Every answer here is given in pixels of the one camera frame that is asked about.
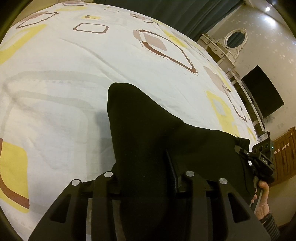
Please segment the striped sleeve forearm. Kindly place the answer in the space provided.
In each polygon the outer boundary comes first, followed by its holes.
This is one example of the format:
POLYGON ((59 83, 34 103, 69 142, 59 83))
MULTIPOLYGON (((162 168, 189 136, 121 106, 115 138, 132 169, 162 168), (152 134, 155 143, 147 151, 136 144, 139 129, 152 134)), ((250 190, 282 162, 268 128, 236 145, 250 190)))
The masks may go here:
POLYGON ((269 212, 266 216, 259 220, 270 236, 271 241, 276 241, 280 238, 280 230, 276 225, 273 214, 269 212))

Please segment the person's right hand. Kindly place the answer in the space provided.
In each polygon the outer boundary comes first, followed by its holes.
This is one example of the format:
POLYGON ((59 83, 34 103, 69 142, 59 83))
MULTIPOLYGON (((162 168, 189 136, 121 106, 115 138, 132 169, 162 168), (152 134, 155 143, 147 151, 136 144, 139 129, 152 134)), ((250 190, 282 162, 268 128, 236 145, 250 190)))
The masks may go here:
POLYGON ((260 201, 257 203, 257 208, 254 213, 256 217, 261 220, 270 213, 270 208, 267 203, 269 196, 269 185, 265 181, 259 181, 258 187, 262 189, 262 196, 260 201))

